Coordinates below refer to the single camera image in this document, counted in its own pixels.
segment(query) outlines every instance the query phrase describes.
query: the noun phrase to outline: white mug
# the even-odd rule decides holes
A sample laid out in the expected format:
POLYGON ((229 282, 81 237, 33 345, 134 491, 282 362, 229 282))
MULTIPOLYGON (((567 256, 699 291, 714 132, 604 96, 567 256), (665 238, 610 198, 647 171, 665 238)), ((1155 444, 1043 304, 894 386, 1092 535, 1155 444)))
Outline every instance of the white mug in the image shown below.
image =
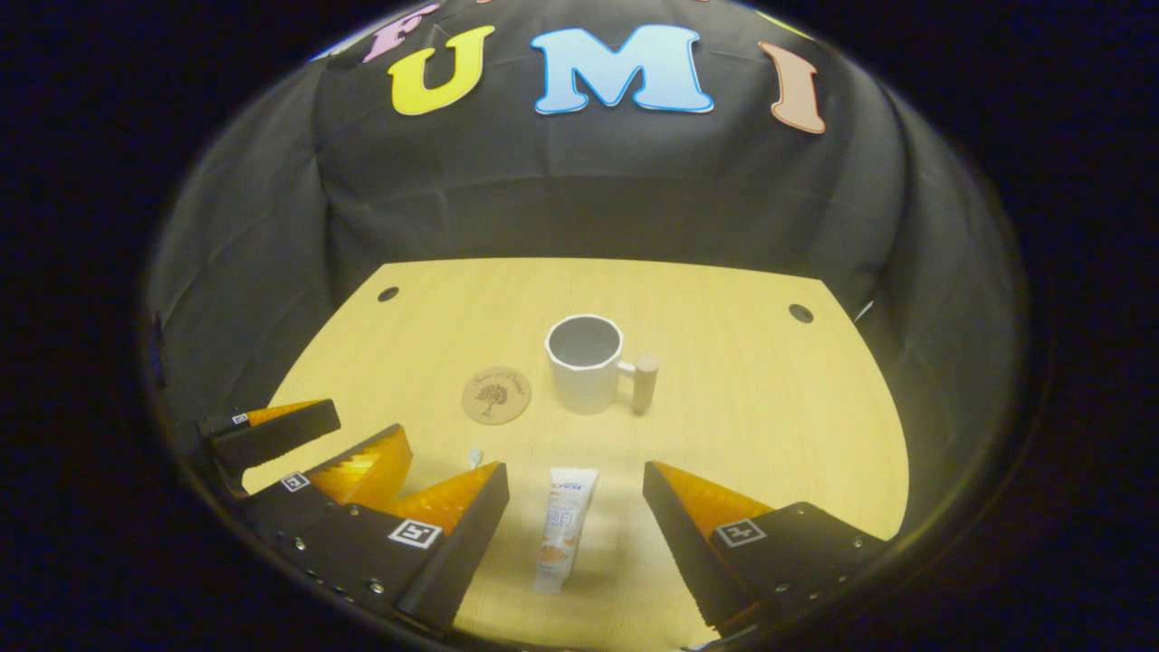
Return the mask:
POLYGON ((635 366, 621 362, 624 334, 611 318, 598 314, 564 317, 552 325, 544 347, 552 364, 555 395, 571 412, 596 415, 611 406, 621 373, 634 381, 633 409, 641 413, 651 404, 659 366, 648 357, 635 366))

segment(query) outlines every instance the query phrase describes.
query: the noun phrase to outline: wooden handle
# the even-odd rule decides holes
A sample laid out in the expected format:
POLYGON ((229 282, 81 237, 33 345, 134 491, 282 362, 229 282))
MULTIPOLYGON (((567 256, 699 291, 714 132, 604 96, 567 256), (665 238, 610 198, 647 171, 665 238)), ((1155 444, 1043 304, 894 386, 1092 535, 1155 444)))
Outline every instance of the wooden handle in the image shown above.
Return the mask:
POLYGON ((651 405, 653 393, 656 391, 656 375, 659 373, 659 361, 650 356, 636 361, 636 373, 633 376, 632 410, 643 415, 651 405))

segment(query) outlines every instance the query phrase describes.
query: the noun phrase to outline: toothpaste tube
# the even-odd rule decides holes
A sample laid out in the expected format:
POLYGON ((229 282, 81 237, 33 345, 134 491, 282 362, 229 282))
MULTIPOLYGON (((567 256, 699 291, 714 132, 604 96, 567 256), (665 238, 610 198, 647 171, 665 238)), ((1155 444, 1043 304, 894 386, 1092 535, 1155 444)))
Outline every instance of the toothpaste tube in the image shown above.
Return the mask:
POLYGON ((552 469, 544 541, 535 563, 535 592, 559 593, 571 574, 580 530, 599 474, 595 469, 552 469))

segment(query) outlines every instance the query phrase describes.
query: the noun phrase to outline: wooden table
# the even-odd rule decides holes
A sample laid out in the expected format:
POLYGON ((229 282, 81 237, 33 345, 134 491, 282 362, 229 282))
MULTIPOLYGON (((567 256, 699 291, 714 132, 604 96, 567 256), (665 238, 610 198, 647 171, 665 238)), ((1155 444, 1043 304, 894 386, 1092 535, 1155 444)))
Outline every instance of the wooden table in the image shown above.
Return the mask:
POLYGON ((599 258, 384 264, 315 336, 270 405, 331 398, 342 430, 249 470, 256 492, 394 423, 415 457, 409 493, 484 462, 508 464, 511 500, 455 620, 479 635, 545 645, 670 651, 715 639, 641 495, 666 462, 773 507, 807 500, 888 540, 909 486, 897 412, 853 323, 815 279, 599 258), (391 286, 398 295, 379 301, 391 286), (803 322, 790 303, 814 315, 803 322), (544 338, 593 312, 625 334, 624 359, 661 372, 649 412, 626 397, 592 417, 552 394, 544 338), (519 369, 532 400, 500 426, 460 408, 479 371, 519 369), (532 591, 551 467, 599 470, 571 578, 532 591))

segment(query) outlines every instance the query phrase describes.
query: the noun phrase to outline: letter m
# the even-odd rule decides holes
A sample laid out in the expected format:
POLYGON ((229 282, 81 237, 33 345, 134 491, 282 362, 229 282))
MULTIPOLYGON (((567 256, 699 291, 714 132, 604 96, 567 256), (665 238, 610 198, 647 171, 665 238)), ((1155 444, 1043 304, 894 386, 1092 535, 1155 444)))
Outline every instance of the letter m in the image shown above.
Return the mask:
POLYGON ((614 107, 636 72, 642 72, 643 86, 632 96, 641 107, 710 111, 713 98, 700 91, 692 63, 692 43, 699 38, 699 34, 683 27, 646 24, 632 32, 619 52, 613 52, 583 29, 541 34, 531 41, 532 47, 544 51, 546 78, 535 110, 561 113, 586 107, 588 95, 576 90, 576 75, 604 104, 614 107))

